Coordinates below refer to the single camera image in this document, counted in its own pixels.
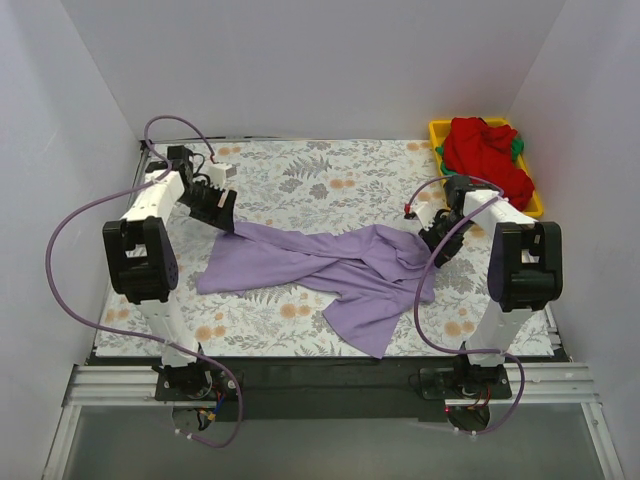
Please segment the purple t shirt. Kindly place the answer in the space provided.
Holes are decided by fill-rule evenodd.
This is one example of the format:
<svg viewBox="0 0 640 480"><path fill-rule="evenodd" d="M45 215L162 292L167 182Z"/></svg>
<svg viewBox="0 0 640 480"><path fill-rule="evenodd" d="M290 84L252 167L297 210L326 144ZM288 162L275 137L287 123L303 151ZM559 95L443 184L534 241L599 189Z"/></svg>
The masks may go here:
<svg viewBox="0 0 640 480"><path fill-rule="evenodd" d="M305 235L239 222L214 242L196 282L200 295L295 283L336 294L323 311L334 332L381 358L400 317L414 302L435 299L431 252L416 234L374 224L332 235Z"/></svg>

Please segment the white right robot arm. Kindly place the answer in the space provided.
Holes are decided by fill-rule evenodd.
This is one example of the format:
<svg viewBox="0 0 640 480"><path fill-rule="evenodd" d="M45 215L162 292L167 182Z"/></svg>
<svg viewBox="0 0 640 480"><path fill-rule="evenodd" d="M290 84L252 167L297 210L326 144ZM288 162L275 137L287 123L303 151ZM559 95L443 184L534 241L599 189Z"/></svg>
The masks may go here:
<svg viewBox="0 0 640 480"><path fill-rule="evenodd" d="M405 215L420 221L429 269L452 260L472 226L491 239L490 301L474 333L448 352L451 362L421 370L419 385L427 399L508 399L506 354L521 327L563 289L561 228L525 215L502 189L478 177L450 175L444 181L446 208L434 210L412 198Z"/></svg>

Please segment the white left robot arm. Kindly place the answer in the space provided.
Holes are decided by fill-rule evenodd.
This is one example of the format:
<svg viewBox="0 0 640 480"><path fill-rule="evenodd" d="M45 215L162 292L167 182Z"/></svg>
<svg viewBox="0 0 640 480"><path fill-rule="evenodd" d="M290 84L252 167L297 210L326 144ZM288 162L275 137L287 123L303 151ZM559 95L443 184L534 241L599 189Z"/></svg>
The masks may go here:
<svg viewBox="0 0 640 480"><path fill-rule="evenodd" d="M188 333L178 305L176 289L179 266L166 229L174 206L189 209L189 216L224 232L234 231L237 193L224 188L235 168L214 164L199 181L194 168L196 154L184 145L166 151L172 171L166 177L164 161L145 169L144 180L152 185L141 191L129 210L116 221L104 224L102 235L114 291L133 304L151 333L163 341L159 373L164 386L188 398L205 398L213 386L206 362L182 350L201 353L198 341Z"/></svg>

